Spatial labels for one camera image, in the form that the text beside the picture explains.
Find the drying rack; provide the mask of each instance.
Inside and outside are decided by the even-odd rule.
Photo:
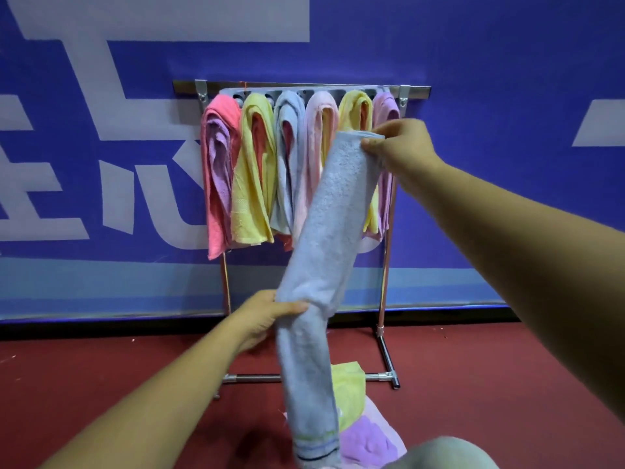
[[[273,104],[282,91],[297,92],[305,102],[310,96],[319,90],[330,92],[337,105],[342,95],[350,90],[361,90],[371,98],[378,92],[390,92],[396,99],[399,107],[399,116],[406,115],[406,107],[409,99],[425,100],[429,98],[430,87],[426,86],[379,86],[379,85],[347,85],[347,84],[281,84],[273,82],[209,82],[207,80],[174,80],[174,92],[178,95],[197,95],[201,112],[204,112],[211,99],[218,93],[224,93],[235,98],[240,105],[252,92],[263,93]],[[382,270],[382,284],[380,304],[378,309],[378,324],[374,331],[386,371],[379,373],[367,373],[366,381],[388,381],[395,390],[400,388],[399,377],[393,366],[391,355],[384,340],[384,312],[386,311],[386,294],[388,289],[389,264],[391,261],[391,241],[393,238],[393,223],[395,219],[395,195],[397,182],[391,176],[391,204],[389,206],[389,228],[384,237],[384,268]],[[226,253],[221,255],[221,280],[224,294],[224,312],[229,315],[230,307],[230,284],[228,280],[228,264]],[[280,382],[280,374],[226,374],[223,383],[276,383]]]

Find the top bar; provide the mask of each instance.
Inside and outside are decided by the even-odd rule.
[[[285,84],[282,82],[206,82],[207,93],[209,97],[214,97],[219,93],[221,89],[233,89],[236,87],[246,87],[249,89],[254,88],[266,88],[266,87],[341,87],[341,86],[353,86],[353,84]],[[197,95],[196,81],[195,80],[174,80],[173,82],[174,92],[183,95]],[[366,86],[374,86],[377,84],[363,84]],[[393,96],[397,98],[399,95],[399,88],[402,86],[381,86],[387,87]],[[432,87],[428,86],[409,86],[410,91],[408,93],[409,99],[428,99],[430,90]]]

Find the floor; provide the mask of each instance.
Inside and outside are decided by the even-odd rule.
[[[625,426],[522,324],[387,328],[401,390],[367,394],[406,446],[446,434],[502,469],[625,467]],[[39,465],[82,426],[190,346],[193,336],[0,343],[0,467]],[[369,330],[331,330],[332,362],[382,371]],[[266,345],[232,373],[277,372]],[[226,386],[178,468],[291,468],[281,387]]]

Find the blue towel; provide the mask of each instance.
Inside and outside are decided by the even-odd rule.
[[[276,300],[311,305],[277,323],[286,411],[301,468],[340,464],[339,421],[332,392],[327,320],[339,308],[354,266],[373,191],[377,159],[360,148],[374,133],[339,132]]]
[[[292,91],[283,92],[274,108],[274,136],[277,146],[277,194],[270,226],[284,235],[293,233],[295,192],[299,190],[304,149],[306,148],[306,125],[304,123],[304,101]],[[285,144],[284,124],[289,123],[293,141]]]

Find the person's right arm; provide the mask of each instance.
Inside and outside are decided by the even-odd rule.
[[[625,234],[445,164],[423,122],[363,141],[551,353],[625,421]]]

